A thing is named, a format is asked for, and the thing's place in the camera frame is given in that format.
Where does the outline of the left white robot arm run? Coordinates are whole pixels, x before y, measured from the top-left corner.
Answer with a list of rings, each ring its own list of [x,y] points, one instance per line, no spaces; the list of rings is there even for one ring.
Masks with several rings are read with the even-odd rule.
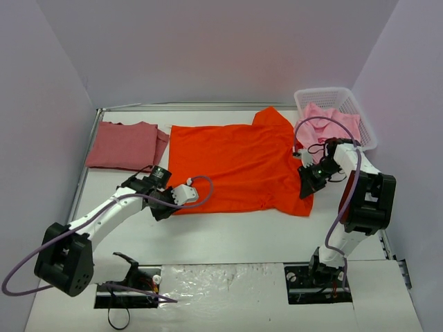
[[[63,293],[75,297],[90,284],[113,284],[118,289],[142,289],[147,275],[136,260],[121,252],[96,259],[100,242],[123,221],[151,210],[160,221],[195,202],[199,195],[192,181],[168,185],[171,173],[155,166],[148,176],[130,176],[96,209],[67,225],[54,223],[45,232],[44,249],[38,254],[34,274]]]

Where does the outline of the orange t shirt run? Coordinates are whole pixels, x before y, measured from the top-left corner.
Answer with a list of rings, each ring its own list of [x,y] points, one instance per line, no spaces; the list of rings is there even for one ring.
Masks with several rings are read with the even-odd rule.
[[[169,184],[193,178],[200,197],[208,199],[180,214],[276,209],[309,216],[314,199],[299,197],[300,165],[293,157],[293,126],[273,107],[257,112],[251,124],[171,130]]]

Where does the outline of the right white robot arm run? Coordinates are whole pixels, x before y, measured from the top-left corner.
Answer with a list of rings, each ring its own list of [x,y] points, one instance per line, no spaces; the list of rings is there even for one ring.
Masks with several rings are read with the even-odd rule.
[[[345,260],[365,239],[388,227],[397,180],[379,171],[350,139],[326,140],[317,164],[298,168],[300,198],[307,199],[323,189],[333,175],[343,172],[347,183],[338,207],[338,218],[325,242],[311,257],[308,280],[322,286],[345,270]]]

